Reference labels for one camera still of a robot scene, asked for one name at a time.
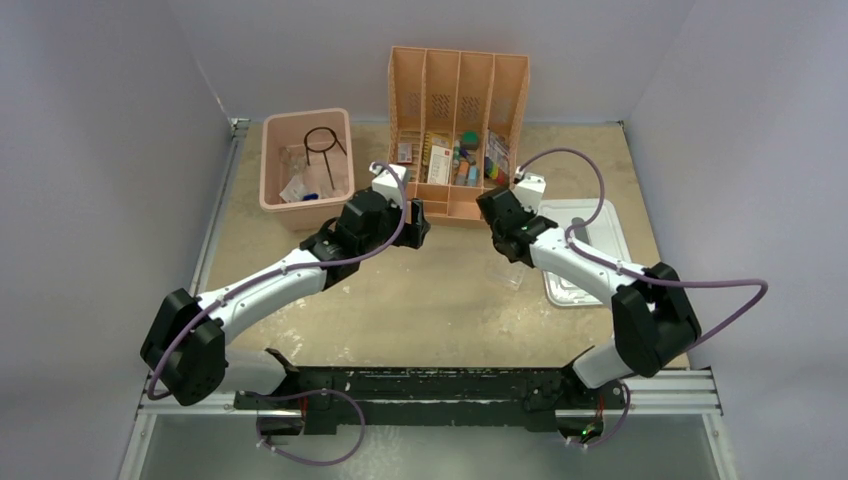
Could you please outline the small glass beaker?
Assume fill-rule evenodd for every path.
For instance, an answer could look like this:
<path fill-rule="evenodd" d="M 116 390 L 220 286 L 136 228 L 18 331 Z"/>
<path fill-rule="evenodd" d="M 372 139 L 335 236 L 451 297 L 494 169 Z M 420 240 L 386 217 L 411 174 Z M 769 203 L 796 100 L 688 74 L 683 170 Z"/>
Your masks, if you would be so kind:
<path fill-rule="evenodd" d="M 300 147 L 281 147 L 278 150 L 281 169 L 289 176 L 301 174 L 309 164 L 305 149 Z"/>

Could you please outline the clear test tube rack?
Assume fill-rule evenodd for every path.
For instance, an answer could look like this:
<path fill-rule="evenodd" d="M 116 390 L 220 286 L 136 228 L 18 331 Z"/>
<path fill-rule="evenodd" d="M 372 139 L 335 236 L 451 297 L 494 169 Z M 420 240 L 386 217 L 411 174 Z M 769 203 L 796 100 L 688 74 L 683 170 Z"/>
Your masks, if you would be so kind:
<path fill-rule="evenodd" d="M 486 267 L 489 281 L 510 291 L 520 289 L 528 268 L 522 263 L 491 262 Z"/>

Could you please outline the white plastic packet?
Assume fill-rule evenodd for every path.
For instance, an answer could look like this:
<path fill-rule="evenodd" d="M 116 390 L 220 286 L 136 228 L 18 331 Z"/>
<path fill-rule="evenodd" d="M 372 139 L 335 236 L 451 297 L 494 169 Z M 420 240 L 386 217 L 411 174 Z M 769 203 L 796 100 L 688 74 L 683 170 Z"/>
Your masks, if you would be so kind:
<path fill-rule="evenodd" d="M 298 203 L 306 194 L 314 193 L 305 183 L 304 176 L 297 174 L 291 177 L 286 186 L 279 193 L 284 203 Z"/>

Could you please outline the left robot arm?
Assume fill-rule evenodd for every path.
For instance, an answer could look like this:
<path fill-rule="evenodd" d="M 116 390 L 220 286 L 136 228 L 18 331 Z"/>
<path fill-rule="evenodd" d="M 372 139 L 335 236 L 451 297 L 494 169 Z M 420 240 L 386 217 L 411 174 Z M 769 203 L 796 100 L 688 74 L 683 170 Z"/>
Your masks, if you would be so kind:
<path fill-rule="evenodd" d="M 169 293 L 140 348 L 152 372 L 147 397 L 173 397 L 183 406 L 205 399 L 225 378 L 227 346 L 246 329 L 330 289 L 390 246 L 420 248 L 429 229 L 422 200 L 401 206 L 367 188 L 276 263 L 198 296 L 183 288 Z"/>

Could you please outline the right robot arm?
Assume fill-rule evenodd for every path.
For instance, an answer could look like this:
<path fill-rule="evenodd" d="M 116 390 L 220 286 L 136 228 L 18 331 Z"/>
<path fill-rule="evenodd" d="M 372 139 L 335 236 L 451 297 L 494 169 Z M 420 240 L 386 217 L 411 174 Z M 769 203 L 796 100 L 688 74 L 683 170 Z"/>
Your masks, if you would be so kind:
<path fill-rule="evenodd" d="M 556 275 L 612 313 L 613 336 L 577 357 L 561 381 L 564 399 L 584 407 L 601 386 L 637 374 L 652 377 L 700 339 L 702 329 L 676 271 L 621 262 L 573 237 L 573 227 L 521 205 L 505 187 L 476 200 L 495 249 L 510 262 Z"/>

